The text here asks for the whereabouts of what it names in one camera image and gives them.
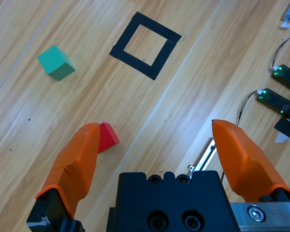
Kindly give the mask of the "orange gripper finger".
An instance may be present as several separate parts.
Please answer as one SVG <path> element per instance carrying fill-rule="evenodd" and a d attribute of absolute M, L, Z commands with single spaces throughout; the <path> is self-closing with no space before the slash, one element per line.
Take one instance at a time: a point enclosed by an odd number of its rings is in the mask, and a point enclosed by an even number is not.
<path fill-rule="evenodd" d="M 58 154 L 27 219 L 33 232 L 83 232 L 74 218 L 77 205 L 89 192 L 100 142 L 100 127 L 81 127 Z"/>
<path fill-rule="evenodd" d="M 214 119 L 218 157 L 231 189 L 246 202 L 290 201 L 290 188 L 266 154 L 237 125 Z"/>

